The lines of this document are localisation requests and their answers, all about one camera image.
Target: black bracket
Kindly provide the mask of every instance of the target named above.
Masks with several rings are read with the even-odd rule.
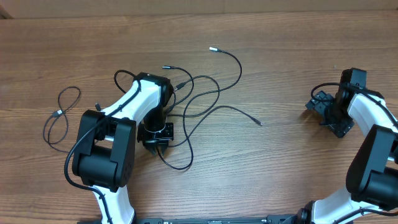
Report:
[[[157,147],[163,155],[169,146],[170,140],[174,140],[173,123],[166,123],[164,129],[157,132],[146,130],[144,124],[138,126],[137,141],[142,141],[142,145],[153,155],[156,155]]]
[[[319,91],[316,98],[320,100],[330,100],[327,102],[319,102],[317,100],[311,99],[305,107],[308,110],[316,111],[322,118],[323,121],[319,123],[321,126],[328,126],[328,128],[338,137],[342,138],[344,135],[354,126],[354,121],[351,117],[342,116],[338,121],[330,119],[331,115],[331,105],[335,100],[330,94],[326,94],[324,91]]]
[[[103,113],[87,110],[81,117],[77,140],[102,119],[106,119]],[[95,140],[104,140],[105,136],[114,138],[112,149],[94,144]],[[81,177],[85,185],[99,185],[116,192],[130,178],[135,143],[135,121],[108,118],[77,145],[72,162],[73,174]]]

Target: wooden table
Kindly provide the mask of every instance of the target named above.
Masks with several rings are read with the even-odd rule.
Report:
[[[2,20],[0,30],[0,223],[100,217],[93,194],[65,180],[65,154],[44,143],[42,128],[58,109],[59,91],[80,87],[81,100],[68,113],[70,130],[59,146],[69,150],[81,114],[95,102],[105,107],[121,97],[113,83],[118,69],[165,76],[176,85],[186,74],[161,69],[175,65],[211,75],[225,87],[235,81],[238,66],[208,47],[225,49],[240,59],[243,77],[221,93],[218,105],[235,106],[264,123],[259,127],[232,110],[213,113],[191,138],[195,159],[185,172],[169,169],[137,144],[128,189],[138,217],[296,213],[338,190],[363,135],[355,126],[337,139],[304,104],[315,85],[339,82],[344,69],[367,70],[368,87],[398,114],[397,11]],[[121,75],[120,82],[128,88],[131,78]],[[189,88],[178,91],[178,98]],[[194,93],[213,89],[212,82],[198,80]],[[74,97],[71,91],[61,102],[67,106]],[[214,99],[199,98],[188,112],[204,110]],[[173,143],[180,142],[182,121],[170,120]],[[197,122],[189,119],[188,130]],[[54,139],[63,133],[64,120],[55,129]],[[187,145],[166,155],[176,166],[189,157]],[[368,216],[358,223],[396,221]]]

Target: cable end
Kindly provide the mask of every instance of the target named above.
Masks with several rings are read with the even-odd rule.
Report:
[[[170,66],[170,65],[164,65],[162,66],[163,69],[174,69],[174,66]]]
[[[209,50],[215,51],[215,52],[220,51],[218,48],[215,48],[215,47],[209,47]]]
[[[258,124],[259,126],[263,126],[263,125],[264,125],[261,121],[257,120],[256,118],[253,118],[252,120],[253,120],[256,124]]]
[[[52,113],[52,117],[57,118],[57,117],[61,116],[61,114],[62,114],[62,110],[57,110],[54,113]]]
[[[95,109],[96,109],[97,111],[101,111],[101,106],[100,106],[99,103],[95,103]]]
[[[187,83],[183,82],[183,83],[180,83],[180,84],[176,85],[175,88],[174,88],[174,91],[177,91],[177,90],[181,89],[182,87],[185,86],[185,84],[187,84]]]

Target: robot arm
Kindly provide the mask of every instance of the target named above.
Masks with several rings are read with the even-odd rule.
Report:
[[[148,141],[159,141],[167,125],[163,107],[173,93],[173,86],[167,78],[140,73],[136,80],[141,83],[138,95],[76,147],[72,163],[73,173],[80,176],[85,185],[98,189],[104,195],[113,224],[130,224],[135,217],[127,194],[127,182],[134,165],[136,126],[139,132],[153,134],[153,139],[149,136]],[[81,117],[78,140],[95,123],[126,102],[137,88],[137,81],[134,81],[131,89],[112,106],[101,112],[86,111]],[[167,134],[172,138],[172,129]],[[112,149],[95,145],[95,140],[112,141]],[[100,196],[94,194],[103,215],[101,221],[94,223],[107,224],[104,205]]]
[[[366,72],[352,68],[343,72],[340,86],[353,84],[363,92],[364,81]],[[368,93],[386,106],[379,93]],[[322,91],[317,96],[333,98]],[[302,223],[349,223],[368,214],[367,209],[381,211],[398,207],[398,171],[386,167],[388,159],[394,161],[397,157],[394,153],[397,153],[398,130],[387,113],[362,93],[356,93],[354,88],[340,88],[332,103],[312,99],[308,107],[323,115],[326,121],[323,124],[338,137],[351,129],[353,119],[366,139],[348,170],[346,185],[329,197],[310,203],[306,208],[310,214]]]

